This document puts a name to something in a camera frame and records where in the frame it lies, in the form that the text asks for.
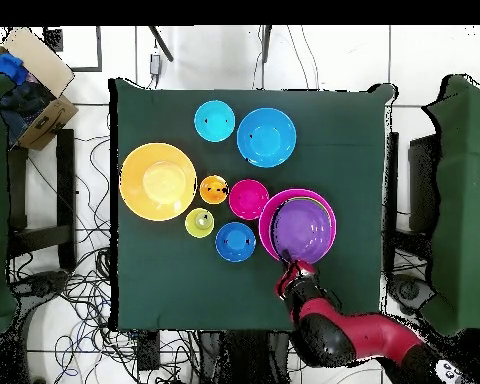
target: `white floor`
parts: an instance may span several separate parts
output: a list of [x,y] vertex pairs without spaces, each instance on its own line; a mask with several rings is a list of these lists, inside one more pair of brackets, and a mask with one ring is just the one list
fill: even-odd
[[[159,89],[251,89],[256,58],[261,51],[257,25],[159,29],[174,55],[172,63],[162,55]],[[313,60],[301,27],[292,25],[290,30],[308,84],[315,88],[317,82]],[[376,83],[386,82],[398,87],[399,96],[393,109],[392,123],[392,130],[400,133],[398,209],[408,212],[408,143],[434,132],[431,121],[420,106],[436,99],[441,80],[448,74],[468,73],[480,83],[480,26],[304,26],[304,31],[316,59],[321,89],[364,91]],[[89,34],[92,35],[89,28],[65,32],[68,48],[71,45],[84,45]],[[72,38],[79,36],[84,39],[75,41]],[[107,189],[105,179],[89,162],[91,150],[106,140],[108,135],[107,79],[123,77],[147,86],[151,80],[150,54],[154,52],[154,38],[148,27],[102,27],[101,39],[103,71],[78,73],[64,93],[80,109],[67,127],[73,128],[75,136],[82,140],[103,137],[76,143],[77,175],[91,187],[93,207]],[[67,53],[65,60],[72,64],[70,53]],[[259,68],[255,87],[261,87]],[[274,26],[265,68],[265,89],[305,87],[303,70],[287,27]],[[41,152],[30,153],[52,185],[56,184],[55,147],[56,141]],[[94,159],[107,175],[110,173],[108,157],[109,144],[105,142],[94,152]],[[56,195],[30,163],[28,165],[28,225],[30,228],[53,225],[56,222]],[[77,182],[77,190],[77,215],[86,228],[93,228],[96,225],[87,207],[88,192],[80,181]],[[109,218],[108,197],[99,213],[104,219]],[[78,232],[81,240],[85,237],[85,231],[82,223],[77,225],[82,230]],[[402,229],[407,228],[405,215],[398,215],[398,225]],[[96,247],[105,246],[108,242],[99,233],[93,233],[92,240]],[[79,255],[90,249],[88,240],[78,245]],[[58,267],[56,249],[38,251],[34,257],[34,262],[27,267],[31,272]],[[388,312],[395,311],[395,306],[389,304]],[[74,310],[61,299],[38,309],[28,339],[29,364],[33,376],[43,376],[51,383],[59,375],[61,367],[55,356],[61,358],[67,344],[64,345],[64,340],[59,342],[57,353],[56,341],[60,336],[70,334],[72,329],[74,334],[78,322]],[[171,333],[163,332],[163,340],[177,338]],[[174,355],[175,345],[177,343],[167,346],[164,357],[169,359]],[[81,376],[92,370],[99,357],[98,352],[92,351],[92,346],[89,349],[77,354],[77,364],[73,361],[72,368],[79,367],[81,373],[66,375],[59,384],[82,384]],[[299,368],[299,359],[295,354],[290,354],[289,367]],[[183,380],[188,377],[188,371],[183,371]],[[351,369],[305,368],[291,372],[291,376],[293,384],[390,384],[375,360]],[[87,384],[135,383],[121,364],[104,359]]]

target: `blue bowl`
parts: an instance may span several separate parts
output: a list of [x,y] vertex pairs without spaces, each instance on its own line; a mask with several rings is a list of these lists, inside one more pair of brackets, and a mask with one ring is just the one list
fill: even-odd
[[247,225],[241,222],[230,222],[217,233],[215,247],[223,259],[242,262],[254,252],[256,237]]
[[235,129],[235,114],[226,103],[212,100],[197,109],[194,126],[206,141],[223,141]]
[[297,133],[288,116],[277,109],[262,108],[249,113],[240,123],[237,144],[249,163],[271,168],[283,163],[295,148]]

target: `table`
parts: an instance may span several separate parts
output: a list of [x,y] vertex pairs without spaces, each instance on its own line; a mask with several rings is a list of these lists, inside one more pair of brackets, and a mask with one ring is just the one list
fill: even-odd
[[[116,79],[110,80],[109,88],[111,141],[118,146],[117,157],[112,154],[112,158],[118,169],[133,149],[158,141],[184,151],[194,163],[199,182],[217,174],[230,186],[243,178],[258,179],[271,195],[292,187],[317,191],[337,219],[336,241],[317,263],[321,285],[341,300],[343,313],[378,311],[384,112],[394,94],[391,85],[359,93],[151,91]],[[208,100],[228,103],[236,127],[256,108],[284,111],[297,130],[292,156],[280,166],[262,169],[242,159],[236,132],[220,143],[201,139],[193,119]],[[274,294],[283,268],[259,238],[253,256],[245,262],[233,264],[218,256],[214,245],[218,229],[240,221],[227,201],[211,206],[196,195],[186,213],[205,207],[213,213],[216,227],[207,238],[195,239],[186,233],[186,213],[166,222],[147,221],[127,208],[118,188],[113,190],[111,202],[118,199],[118,215],[112,217],[112,226],[118,225],[117,250],[114,235],[111,243],[118,258],[117,282],[113,282],[118,302],[112,305],[112,314],[118,314],[119,329],[292,328],[283,302]],[[245,223],[258,233],[256,221]]]

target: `small yellow bowl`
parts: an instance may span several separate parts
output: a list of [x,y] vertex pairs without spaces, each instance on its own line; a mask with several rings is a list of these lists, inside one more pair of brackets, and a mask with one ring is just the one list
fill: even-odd
[[199,193],[206,203],[218,205],[228,197],[229,187],[224,178],[211,175],[203,180]]
[[165,143],[144,144],[124,160],[119,190],[138,216],[167,221],[192,203],[197,190],[196,171],[180,149]]
[[203,208],[191,210],[185,218],[185,228],[191,236],[203,238],[209,235],[215,222],[213,215]]

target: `light blue bowl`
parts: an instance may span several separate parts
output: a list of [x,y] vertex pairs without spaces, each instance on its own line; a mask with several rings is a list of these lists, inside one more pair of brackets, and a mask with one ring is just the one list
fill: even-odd
[[291,119],[272,108],[253,110],[240,122],[237,144],[249,163],[271,168],[283,163],[295,148],[297,133]]
[[197,109],[194,126],[206,141],[223,141],[235,129],[235,114],[226,103],[212,100]]
[[242,262],[254,252],[256,237],[247,225],[230,222],[217,233],[215,247],[223,259],[229,262]]

